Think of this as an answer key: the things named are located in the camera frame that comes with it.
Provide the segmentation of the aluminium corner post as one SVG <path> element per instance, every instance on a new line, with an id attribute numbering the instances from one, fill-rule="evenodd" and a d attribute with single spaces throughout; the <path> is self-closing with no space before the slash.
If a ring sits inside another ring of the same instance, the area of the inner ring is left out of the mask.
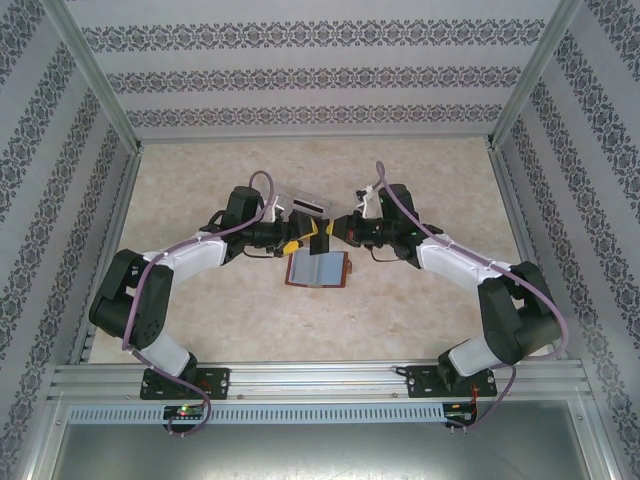
<path id="1" fill-rule="evenodd" d="M 559 0 L 538 44 L 517 80 L 513 92 L 504 105 L 494 129 L 487 136 L 487 147 L 490 151 L 495 151 L 505 141 L 531 91 L 549 63 L 557 44 L 582 3 L 583 0 Z"/>
<path id="2" fill-rule="evenodd" d="M 93 90 L 120 139 L 130 151 L 137 152 L 141 141 L 119 102 L 107 75 L 97 61 L 66 0 L 39 0 L 57 32 Z"/>

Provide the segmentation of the aluminium side rail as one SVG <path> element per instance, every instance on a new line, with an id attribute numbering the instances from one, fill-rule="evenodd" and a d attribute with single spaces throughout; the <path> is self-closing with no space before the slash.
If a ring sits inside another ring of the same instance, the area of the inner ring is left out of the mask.
<path id="1" fill-rule="evenodd" d="M 83 361 L 86 340 L 90 336 L 90 332 L 94 329 L 89 321 L 89 310 L 97 295 L 101 282 L 106 275 L 111 259 L 118 249 L 143 154 L 144 147 L 139 146 L 136 151 L 131 154 L 127 161 L 126 168 L 122 172 L 117 196 L 114 198 L 107 229 L 102 238 L 102 245 L 92 276 L 90 289 L 86 294 L 78 328 L 72 340 L 72 349 L 66 361 L 67 365 L 77 365 Z"/>
<path id="2" fill-rule="evenodd" d="M 494 147 L 489 146 L 487 153 L 498 184 L 500 195 L 509 220 L 512 235 L 522 260 L 535 261 L 535 252 L 530 240 L 526 222 L 521 212 L 514 187 L 510 181 L 508 169 L 502 155 Z M 551 317 L 558 325 L 560 336 L 547 348 L 545 355 L 534 356 L 533 360 L 563 359 L 569 340 L 567 322 L 554 301 L 551 301 Z"/>

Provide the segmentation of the aluminium mounting rail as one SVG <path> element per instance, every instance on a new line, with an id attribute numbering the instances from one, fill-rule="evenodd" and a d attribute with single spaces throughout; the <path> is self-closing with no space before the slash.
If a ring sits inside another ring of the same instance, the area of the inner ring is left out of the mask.
<path id="1" fill-rule="evenodd" d="M 396 362 L 228 363 L 229 404 L 408 403 L 407 381 Z M 81 364 L 54 369 L 48 403 L 133 404 L 140 401 L 141 364 Z M 507 401 L 591 399 L 593 390 L 578 360 L 528 361 L 505 396 Z"/>

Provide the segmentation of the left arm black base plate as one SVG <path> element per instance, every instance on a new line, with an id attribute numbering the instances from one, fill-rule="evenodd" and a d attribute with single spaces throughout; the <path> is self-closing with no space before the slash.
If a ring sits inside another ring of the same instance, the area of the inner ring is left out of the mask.
<path id="1" fill-rule="evenodd" d="M 187 368 L 180 379 L 202 390 L 211 400 L 225 400 L 228 395 L 230 370 L 226 368 Z M 177 384 L 152 369 L 144 371 L 139 397 L 142 400 L 202 399 L 198 392 L 182 384 Z"/>

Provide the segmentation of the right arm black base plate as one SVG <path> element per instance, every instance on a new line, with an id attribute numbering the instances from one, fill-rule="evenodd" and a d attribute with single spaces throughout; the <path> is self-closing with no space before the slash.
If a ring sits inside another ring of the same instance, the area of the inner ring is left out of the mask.
<path id="1" fill-rule="evenodd" d="M 400 366 L 395 373 L 405 379 L 410 398 L 494 398 L 498 394 L 490 369 L 456 378 L 450 386 L 441 378 L 436 365 Z"/>

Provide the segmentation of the grey sheet metal panel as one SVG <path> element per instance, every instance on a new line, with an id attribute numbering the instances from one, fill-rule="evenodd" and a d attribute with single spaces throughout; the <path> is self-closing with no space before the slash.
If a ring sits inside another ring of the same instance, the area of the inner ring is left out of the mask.
<path id="1" fill-rule="evenodd" d="M 224 425 L 176 439 L 158 426 L 73 425 L 52 480 L 591 480 L 577 441 L 497 425 Z"/>

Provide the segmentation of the clear acrylic card organizer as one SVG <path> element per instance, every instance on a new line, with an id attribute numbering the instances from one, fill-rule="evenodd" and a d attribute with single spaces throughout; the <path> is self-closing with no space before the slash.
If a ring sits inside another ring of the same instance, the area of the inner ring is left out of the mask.
<path id="1" fill-rule="evenodd" d="M 322 217 L 316 215 L 313 216 L 316 219 L 329 219 L 332 213 L 332 202 L 328 199 L 325 199 L 320 196 L 313 195 L 311 193 L 305 192 L 303 190 L 287 186 L 284 184 L 277 183 L 275 185 L 275 196 L 281 196 L 281 204 L 285 207 L 285 211 L 282 213 L 280 219 L 289 218 L 293 212 L 304 213 L 299 210 L 295 210 L 293 207 L 293 200 L 299 199 L 304 202 L 313 203 L 315 205 L 321 206 L 324 208 L 324 214 Z"/>

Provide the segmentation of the brown leather card holder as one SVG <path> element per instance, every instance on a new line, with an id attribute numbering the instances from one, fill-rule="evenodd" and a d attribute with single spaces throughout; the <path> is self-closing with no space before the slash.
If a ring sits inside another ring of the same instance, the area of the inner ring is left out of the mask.
<path id="1" fill-rule="evenodd" d="M 289 259 L 285 284 L 301 288 L 345 288 L 352 264 L 346 251 L 311 255 L 300 249 Z"/>

